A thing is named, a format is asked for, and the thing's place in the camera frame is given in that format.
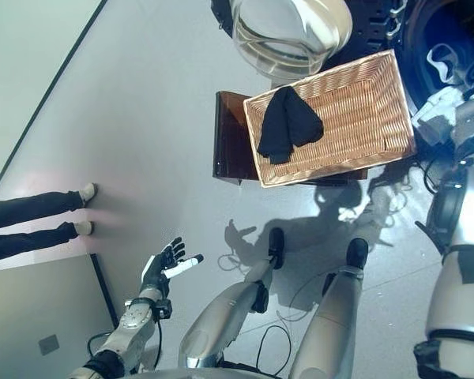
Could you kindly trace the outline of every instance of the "person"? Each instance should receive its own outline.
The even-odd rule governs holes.
[[[40,195],[0,201],[0,228],[25,221],[58,215],[84,208],[96,194],[96,185],[89,183],[80,191],[50,192]],[[79,235],[90,235],[93,224],[89,221],[62,223],[47,231],[30,234],[0,235],[0,259],[27,251],[44,249],[67,243]]]

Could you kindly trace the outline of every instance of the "black cloth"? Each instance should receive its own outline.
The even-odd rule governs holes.
[[[292,87],[276,91],[261,126],[258,152],[270,163],[289,161],[293,145],[300,147],[323,136],[323,122]]]
[[[83,207],[84,204],[78,192],[50,192],[0,201],[0,228],[75,211]],[[77,232],[73,223],[63,223],[56,229],[36,231],[31,234],[0,235],[0,259],[26,251],[56,246],[76,237]]]

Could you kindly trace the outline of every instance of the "white sneaker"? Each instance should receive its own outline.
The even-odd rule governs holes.
[[[88,183],[85,188],[79,191],[79,196],[81,196],[82,203],[84,206],[90,201],[96,194],[96,185],[93,183]]]
[[[78,235],[90,235],[93,232],[93,223],[89,221],[81,221],[80,223],[73,223]]]

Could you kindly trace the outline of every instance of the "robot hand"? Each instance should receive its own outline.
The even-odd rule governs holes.
[[[156,288],[163,297],[168,296],[170,278],[192,268],[203,261],[200,254],[190,259],[182,259],[186,252],[181,237],[175,238],[164,247],[158,255],[152,255],[142,271],[141,291],[147,288]]]

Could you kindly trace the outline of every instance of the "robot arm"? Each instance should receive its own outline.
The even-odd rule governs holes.
[[[146,342],[152,337],[155,323],[170,318],[167,299],[170,278],[202,262],[203,256],[183,260],[184,244],[176,238],[161,254],[152,256],[143,273],[139,295],[133,299],[107,341],[69,379],[109,379],[123,377],[138,366]]]
[[[457,108],[457,167],[443,178],[427,225],[442,255],[427,319],[415,348],[421,378],[474,379],[474,99]]]

